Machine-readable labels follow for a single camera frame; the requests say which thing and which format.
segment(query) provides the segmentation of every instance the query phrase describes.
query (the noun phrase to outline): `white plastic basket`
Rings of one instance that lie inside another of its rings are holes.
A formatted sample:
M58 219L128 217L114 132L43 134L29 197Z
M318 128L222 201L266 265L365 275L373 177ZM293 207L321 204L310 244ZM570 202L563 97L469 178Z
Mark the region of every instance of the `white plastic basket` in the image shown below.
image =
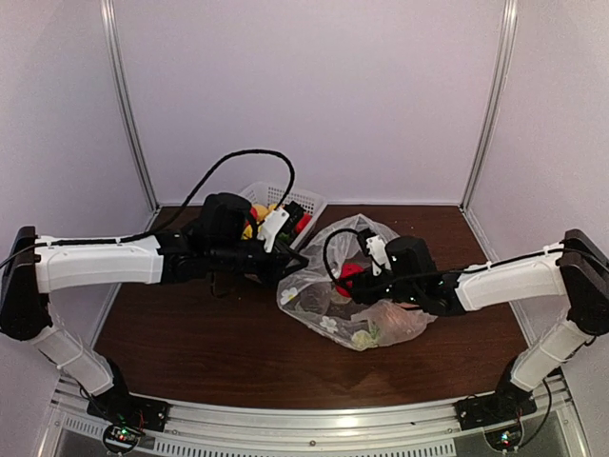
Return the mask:
M270 184L265 182L254 183L247 186L239 194L251 202L252 205L263 205L268 207L273 203L279 203L279 200L284 195L285 186L278 184ZM291 244L291 248L298 249L306 240L308 234L315 228L317 220L327 207L327 201L322 195L319 195L308 190L295 189L285 198L284 204L296 202L304 208L306 212L311 214L311 221L306 225L304 230L296 237Z

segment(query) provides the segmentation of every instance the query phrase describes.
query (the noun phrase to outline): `wooden table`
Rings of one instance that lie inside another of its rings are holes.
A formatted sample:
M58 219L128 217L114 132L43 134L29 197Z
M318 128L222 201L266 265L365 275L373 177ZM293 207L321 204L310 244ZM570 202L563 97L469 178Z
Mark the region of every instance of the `wooden table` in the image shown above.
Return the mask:
M485 261L454 207L328 207L318 227L359 212L424 237L438 268ZM188 209L178 227L197 214ZM500 305L439 318L410 342L356 352L279 311L274 290L245 279L237 286L217 299L208 281L123 285L96 348L119 364L133 392L275 408L394 406L480 393L494 389L526 348L510 307Z

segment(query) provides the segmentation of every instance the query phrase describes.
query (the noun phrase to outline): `metal frame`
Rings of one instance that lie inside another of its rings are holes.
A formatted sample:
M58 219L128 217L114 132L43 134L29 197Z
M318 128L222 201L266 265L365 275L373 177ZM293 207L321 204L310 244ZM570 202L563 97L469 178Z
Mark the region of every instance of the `metal frame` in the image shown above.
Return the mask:
M127 133L131 155L133 156L135 169L146 197L148 209L150 211L155 211L159 208L159 202L154 193L150 174L146 165L146 159L142 152L142 144L140 143L140 137L133 117L133 110L131 108L127 88L127 78L125 77L125 67L121 56L118 31L116 29L116 19L114 17L114 1L101 0L101 8L104 33L106 34L110 64L112 66L112 75L114 76L114 86L116 88L119 109L123 117L123 124L125 125L125 132Z
M497 52L497 62L495 63L495 73L493 75L493 83L491 93L486 106L486 114L476 156L472 165L472 170L467 180L465 193L461 201L461 208L468 209L476 186L480 180L484 159L490 147L493 129L499 114L499 103L501 95L507 79L510 61L512 60L512 51L514 49L514 40L516 38L516 26L518 23L518 0L505 0L505 8L503 9L503 21L501 23L501 34L499 42L499 50Z
M549 380L553 410L572 457L589 455L573 399L561 376ZM548 398L543 387L535 390L538 411L545 413ZM171 408L164 433L147 433L142 450L154 455L287 455L363 456L412 455L435 457L455 454L454 440L481 433L461 431L455 417L455 400L400 407L370 407L328 410L254 409L215 407L169 401ZM86 415L87 402L78 386L62 378L53 394L52 414L39 457L55 455L62 430L99 438L104 421ZM431 449L427 454L418 449Z

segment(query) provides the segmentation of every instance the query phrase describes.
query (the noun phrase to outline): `red object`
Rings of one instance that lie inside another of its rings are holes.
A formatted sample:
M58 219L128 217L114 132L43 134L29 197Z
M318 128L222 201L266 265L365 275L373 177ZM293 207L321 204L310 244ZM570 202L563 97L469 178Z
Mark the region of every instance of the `red object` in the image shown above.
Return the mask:
M249 213L250 213L252 216L254 216L254 219L255 219L255 220L258 220L258 211L257 211L257 210L256 210L254 207L251 207L251 208L249 209Z
M301 232L305 229L306 225L311 222L311 219L313 219L313 216L306 212L301 218L301 220L298 221L298 224L296 224L295 231L297 235L301 234Z
M363 268L360 267L358 264L344 264L340 279L348 278L349 276L351 276L353 274L361 273L362 271L363 271ZM351 281L348 281L347 285L349 287L352 287L353 283ZM336 286L336 291L339 292L343 297L351 296L349 294L349 292L347 292L344 288L339 288L338 286Z

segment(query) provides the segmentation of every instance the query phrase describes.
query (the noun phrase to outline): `transparent plastic bag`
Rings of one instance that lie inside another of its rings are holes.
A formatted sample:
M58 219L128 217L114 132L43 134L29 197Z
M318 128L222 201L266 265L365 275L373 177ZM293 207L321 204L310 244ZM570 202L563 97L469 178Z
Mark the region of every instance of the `transparent plastic bag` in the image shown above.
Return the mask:
M339 221L323 229L301 254L308 267L286 277L277 288L279 308L313 331L339 345L355 350L391 346L416 338L436 320L422 311L406 311L399 304L381 300L369 307L358 305L335 290L323 261L325 239L337 229L372 229L388 242L398 236L392 229L362 214ZM370 259L362 255L356 237L351 233L335 236L327 250L335 276L345 262L367 268Z

